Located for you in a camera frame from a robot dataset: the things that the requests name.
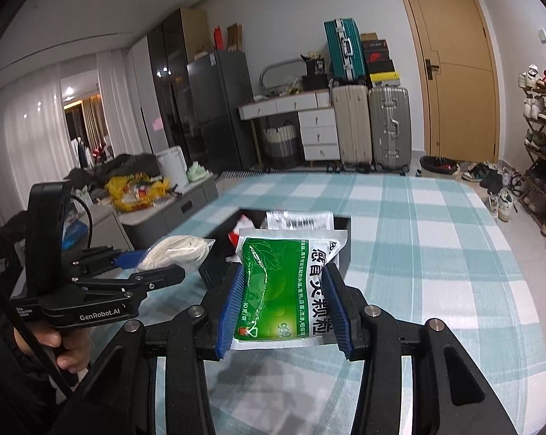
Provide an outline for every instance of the ceiling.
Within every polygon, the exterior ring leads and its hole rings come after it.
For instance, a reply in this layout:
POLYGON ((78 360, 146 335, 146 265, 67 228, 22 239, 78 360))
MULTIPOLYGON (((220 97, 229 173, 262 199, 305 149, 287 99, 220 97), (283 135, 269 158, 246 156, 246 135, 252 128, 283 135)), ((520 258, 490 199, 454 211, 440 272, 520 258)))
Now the ceiling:
POLYGON ((0 39, 0 86, 41 66, 130 47, 199 0, 27 0, 0 39))
POLYGON ((81 100, 83 96, 93 94, 94 91, 99 90, 97 70, 90 70, 89 72, 62 78, 61 80, 61 97, 66 103, 81 100), (68 98, 66 94, 68 87, 74 91, 72 100, 66 100, 68 98))

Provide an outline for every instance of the floor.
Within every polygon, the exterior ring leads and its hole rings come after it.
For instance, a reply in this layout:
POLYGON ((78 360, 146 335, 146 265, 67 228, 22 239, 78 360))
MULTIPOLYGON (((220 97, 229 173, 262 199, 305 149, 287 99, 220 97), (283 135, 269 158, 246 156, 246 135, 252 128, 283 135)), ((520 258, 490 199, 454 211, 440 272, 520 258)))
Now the floor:
MULTIPOLYGON (((417 160, 413 160, 408 175, 415 175, 418 165, 417 160)), ((244 181, 244 178, 221 178, 217 182, 219 194, 234 188, 241 181, 244 181)), ((468 184, 481 198, 486 196, 486 191, 477 183, 464 183, 468 184)), ((510 222, 504 223, 498 219, 496 221, 529 285, 541 321, 546 347, 546 238, 541 235, 537 224, 521 206, 518 207, 518 213, 513 212, 510 222)))

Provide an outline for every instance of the silver suitcase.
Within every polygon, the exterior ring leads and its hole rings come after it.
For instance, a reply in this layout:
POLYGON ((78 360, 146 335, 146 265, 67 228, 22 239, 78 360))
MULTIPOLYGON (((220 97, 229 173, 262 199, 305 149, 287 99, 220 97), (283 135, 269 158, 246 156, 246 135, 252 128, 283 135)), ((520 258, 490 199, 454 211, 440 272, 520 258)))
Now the silver suitcase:
POLYGON ((333 108, 343 163, 372 163, 370 111, 367 87, 333 88, 333 108))
POLYGON ((371 135, 378 171, 410 171, 412 128, 408 90, 377 87, 370 90, 371 135))

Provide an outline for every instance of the teal suitcase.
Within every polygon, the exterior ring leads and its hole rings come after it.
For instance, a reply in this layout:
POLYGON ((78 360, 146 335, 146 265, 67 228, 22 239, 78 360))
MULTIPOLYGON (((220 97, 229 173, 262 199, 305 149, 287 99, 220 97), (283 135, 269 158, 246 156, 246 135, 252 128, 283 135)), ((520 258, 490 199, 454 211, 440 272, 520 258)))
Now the teal suitcase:
POLYGON ((327 45, 332 56, 334 78, 345 83, 366 82, 362 40, 352 18, 325 23, 327 45))

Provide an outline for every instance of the white curtain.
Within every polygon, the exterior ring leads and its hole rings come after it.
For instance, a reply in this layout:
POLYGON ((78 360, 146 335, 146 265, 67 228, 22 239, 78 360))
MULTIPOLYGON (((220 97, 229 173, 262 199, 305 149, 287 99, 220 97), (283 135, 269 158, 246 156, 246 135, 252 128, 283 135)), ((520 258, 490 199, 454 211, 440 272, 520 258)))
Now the white curtain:
POLYGON ((121 49, 96 54, 104 117, 114 155, 144 152, 132 111, 126 65, 121 49))
POLYGON ((74 167, 63 114, 59 65, 0 89, 0 221, 27 208, 36 183, 74 167))

